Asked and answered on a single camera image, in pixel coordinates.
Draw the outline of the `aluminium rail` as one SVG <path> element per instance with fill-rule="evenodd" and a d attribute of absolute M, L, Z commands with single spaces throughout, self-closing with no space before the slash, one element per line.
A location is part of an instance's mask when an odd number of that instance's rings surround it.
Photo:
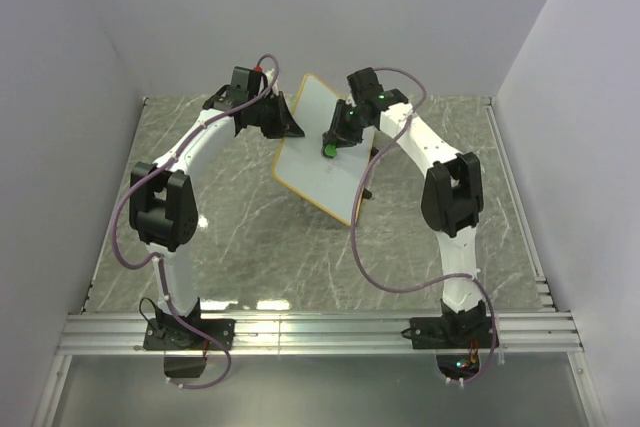
<path fill-rule="evenodd" d="M 235 321 L 234 356 L 402 355 L 415 354 L 401 336 L 411 311 L 205 312 L 205 319 Z M 569 313 L 504 313 L 497 316 L 499 353 L 581 352 L 582 342 Z M 148 355 L 146 322 L 134 313 L 70 315 L 59 355 Z"/>
<path fill-rule="evenodd" d="M 526 217 L 524 206 L 518 191 L 517 183 L 511 168 L 511 164 L 508 158 L 505 144 L 504 144 L 501 132 L 499 130 L 499 125 L 498 125 L 498 121 L 497 121 L 495 109 L 494 109 L 494 98 L 484 97 L 483 100 L 485 102 L 484 104 L 485 112 L 487 115 L 487 119 L 489 121 L 489 125 L 491 128 L 494 141 L 496 143 L 498 155 L 500 157 L 502 169 L 503 169 L 506 182 L 509 188 L 511 200 L 514 205 L 514 210 L 519 223 L 520 231 L 526 245 L 526 251 L 529 258 L 529 263 L 533 271 L 534 281 L 537 289 L 537 295 L 542 304 L 542 311 L 557 312 L 558 308 L 553 299 L 547 277 L 544 273 L 544 270 L 538 255 L 538 251 L 532 236 L 528 219 Z"/>

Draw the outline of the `green whiteboard eraser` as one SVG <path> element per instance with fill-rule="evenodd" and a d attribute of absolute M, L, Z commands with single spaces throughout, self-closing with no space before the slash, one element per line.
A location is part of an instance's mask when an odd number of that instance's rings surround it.
<path fill-rule="evenodd" d="M 326 144 L 323 147 L 322 154 L 326 158 L 335 158 L 337 156 L 337 147 L 332 144 Z"/>

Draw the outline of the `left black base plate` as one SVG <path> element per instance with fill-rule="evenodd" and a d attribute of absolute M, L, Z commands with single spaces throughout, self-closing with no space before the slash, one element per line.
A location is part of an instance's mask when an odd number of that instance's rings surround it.
<path fill-rule="evenodd" d="M 231 349 L 236 321 L 234 319 L 204 319 L 195 328 Z M 146 328 L 143 349 L 147 351 L 220 350 L 200 335 L 180 324 L 159 324 L 152 319 Z"/>

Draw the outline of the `yellow framed whiteboard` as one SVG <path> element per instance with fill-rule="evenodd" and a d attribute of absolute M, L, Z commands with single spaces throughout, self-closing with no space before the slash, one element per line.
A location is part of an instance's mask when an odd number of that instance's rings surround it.
<path fill-rule="evenodd" d="M 326 214 L 351 225 L 356 189 L 370 159 L 374 130 L 364 131 L 363 142 L 322 155 L 322 134 L 328 130 L 339 95 L 312 73 L 304 76 L 292 115 L 305 135 L 281 141 L 274 159 L 274 178 Z"/>

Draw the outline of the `aluminium right side rail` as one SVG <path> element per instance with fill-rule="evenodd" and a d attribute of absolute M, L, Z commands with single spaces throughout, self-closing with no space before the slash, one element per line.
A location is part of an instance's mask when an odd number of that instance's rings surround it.
<path fill-rule="evenodd" d="M 509 188 L 511 200 L 514 205 L 514 210 L 519 223 L 520 231 L 526 245 L 526 251 L 529 258 L 529 263 L 533 271 L 534 281 L 537 289 L 537 295 L 542 304 L 542 311 L 557 312 L 558 308 L 553 299 L 547 277 L 544 273 L 544 270 L 538 255 L 538 251 L 532 236 L 528 219 L 526 217 L 524 206 L 518 191 L 517 183 L 511 168 L 511 164 L 508 158 L 505 144 L 504 144 L 501 132 L 499 130 L 499 125 L 498 125 L 498 121 L 497 121 L 495 109 L 494 109 L 494 98 L 484 97 L 483 100 L 485 102 L 484 104 L 485 112 L 487 115 L 487 119 L 489 121 L 489 125 L 491 128 L 494 141 L 496 143 L 498 155 L 500 157 L 502 169 L 503 169 L 506 182 Z"/>

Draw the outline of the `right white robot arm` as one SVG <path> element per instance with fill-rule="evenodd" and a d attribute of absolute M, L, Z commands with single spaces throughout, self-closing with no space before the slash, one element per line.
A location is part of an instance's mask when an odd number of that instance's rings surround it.
<path fill-rule="evenodd" d="M 352 92 L 347 99 L 337 101 L 329 130 L 323 135 L 323 155 L 332 158 L 338 149 L 357 145 L 369 128 L 387 135 L 391 141 L 368 162 L 356 187 L 350 219 L 356 266 L 368 282 L 390 293 L 412 293 L 437 281 L 442 283 L 442 336 L 452 346 L 464 346 L 475 337 L 476 325 L 493 315 L 489 296 L 478 281 L 476 231 L 484 209 L 479 157 L 446 143 L 399 90 L 380 88 Z M 424 178 L 420 210 L 436 234 L 442 263 L 438 280 L 405 288 L 385 286 L 369 275 L 359 256 L 355 230 L 367 179 L 375 164 L 393 147 L 399 147 Z"/>

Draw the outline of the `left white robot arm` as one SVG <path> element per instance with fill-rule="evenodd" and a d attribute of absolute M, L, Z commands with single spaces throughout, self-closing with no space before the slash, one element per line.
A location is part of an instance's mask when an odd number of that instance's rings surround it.
<path fill-rule="evenodd" d="M 200 300 L 189 266 L 188 243 L 198 224 L 194 178 L 245 128 L 268 139 L 300 138 L 284 94 L 274 78 L 249 70 L 207 99 L 195 122 L 168 152 L 151 163 L 138 162 L 130 188 L 117 210 L 128 208 L 130 227 L 145 244 L 147 259 L 119 262 L 130 270 L 151 263 L 158 283 L 156 319 L 173 317 L 166 335 L 180 349 L 196 346 L 203 326 L 196 319 Z"/>

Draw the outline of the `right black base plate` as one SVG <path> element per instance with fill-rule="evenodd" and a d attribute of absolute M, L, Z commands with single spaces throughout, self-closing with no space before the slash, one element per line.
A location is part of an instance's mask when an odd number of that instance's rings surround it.
<path fill-rule="evenodd" d="M 414 350 L 488 349 L 499 345 L 498 340 L 493 341 L 489 317 L 471 320 L 456 315 L 412 317 L 401 335 L 411 341 Z"/>

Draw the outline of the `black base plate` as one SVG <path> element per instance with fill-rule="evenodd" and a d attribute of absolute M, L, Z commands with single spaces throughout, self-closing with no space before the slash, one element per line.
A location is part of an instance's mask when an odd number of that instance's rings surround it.
<path fill-rule="evenodd" d="M 498 340 L 493 341 L 489 317 L 471 320 L 456 315 L 412 317 L 401 335 L 411 341 L 414 350 L 488 349 L 499 345 Z"/>
<path fill-rule="evenodd" d="M 231 349 L 236 321 L 234 319 L 204 319 L 195 328 Z M 143 349 L 147 351 L 220 350 L 200 335 L 180 324 L 159 324 L 152 319 L 146 328 Z"/>

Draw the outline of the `aluminium front rail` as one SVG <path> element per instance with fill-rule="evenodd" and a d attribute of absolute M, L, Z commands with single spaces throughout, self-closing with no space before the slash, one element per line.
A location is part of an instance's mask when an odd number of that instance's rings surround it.
<path fill-rule="evenodd" d="M 415 354 L 401 336 L 411 311 L 205 312 L 205 319 L 235 321 L 234 356 L 402 355 Z M 581 352 L 582 342 L 569 313 L 504 313 L 497 316 L 499 353 Z M 70 315 L 59 355 L 148 355 L 146 322 L 134 313 Z"/>

